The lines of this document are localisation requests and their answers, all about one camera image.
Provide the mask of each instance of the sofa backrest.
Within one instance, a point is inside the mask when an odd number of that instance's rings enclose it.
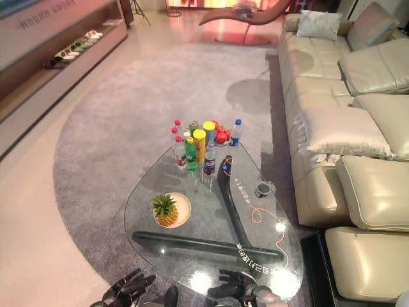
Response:
[[[409,40],[391,40],[351,52],[339,61],[352,96],[409,93]]]
[[[368,111],[396,159],[409,162],[409,95],[359,95],[352,105]]]
[[[360,50],[385,42],[398,25],[396,18],[373,2],[353,23],[347,39],[352,50]]]

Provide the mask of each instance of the tiled floor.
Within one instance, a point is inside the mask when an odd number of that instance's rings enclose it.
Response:
[[[245,31],[245,24],[232,20],[200,28],[203,13],[182,11],[180,18],[172,19],[146,12],[152,27],[136,16],[128,39],[0,163],[0,306],[89,306],[107,290],[108,284],[75,247],[56,206],[52,165],[60,130],[81,98],[118,67],[183,43],[214,43],[215,37]],[[280,31],[278,20],[252,27],[249,34],[268,35],[277,42]]]

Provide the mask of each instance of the sofa armrest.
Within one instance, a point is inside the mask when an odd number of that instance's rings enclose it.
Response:
[[[287,14],[284,18],[283,30],[285,32],[297,32],[300,18],[301,14],[299,13]],[[352,24],[353,21],[342,19],[339,23],[338,35],[346,36]]]
[[[297,32],[300,24],[301,14],[287,14],[284,18],[282,28],[285,32]]]

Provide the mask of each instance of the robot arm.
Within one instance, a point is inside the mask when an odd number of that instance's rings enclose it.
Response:
[[[231,296],[242,307],[288,307],[270,288],[259,286],[253,277],[244,272],[219,270],[225,284],[210,288],[208,294],[216,299]]]
[[[144,277],[136,269],[125,278],[118,280],[103,296],[102,300],[90,307],[129,307],[139,300],[156,279],[155,275]]]

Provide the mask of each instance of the slipper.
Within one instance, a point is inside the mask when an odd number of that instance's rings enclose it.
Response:
[[[100,39],[98,35],[92,35],[90,32],[86,33],[85,37],[88,38],[89,40],[99,40]]]
[[[98,35],[99,37],[103,37],[103,33],[102,32],[96,32],[95,30],[91,30],[90,31],[93,35]]]
[[[103,37],[103,35],[104,35],[103,33],[96,32],[95,30],[88,31],[85,34],[85,36],[88,37],[88,38],[101,38],[101,37]]]
[[[79,44],[81,48],[87,49],[87,48],[90,48],[94,43],[89,42],[85,38],[79,38],[77,41],[75,41],[75,44],[76,44],[76,46],[78,46],[78,44]]]
[[[68,55],[65,51],[60,51],[59,53],[57,53],[57,54],[54,56],[54,59],[55,59],[57,62],[60,62],[60,61],[71,62],[73,59],[75,59],[75,56],[70,56],[70,55]]]
[[[86,36],[83,36],[80,38],[81,42],[87,42],[87,43],[96,43],[98,41],[97,38],[88,38]]]
[[[83,48],[76,46],[74,43],[70,46],[70,48],[71,48],[71,50],[74,51],[74,52],[79,52],[79,53],[81,53],[81,52],[84,51]]]
[[[99,37],[96,38],[86,37],[86,40],[89,43],[96,43],[99,39],[100,39]]]
[[[66,64],[62,62],[58,62],[54,59],[51,59],[50,61],[43,64],[44,69],[63,69],[65,67],[66,67]]]
[[[79,52],[77,51],[72,51],[69,48],[64,49],[64,52],[68,55],[68,56],[79,56]]]

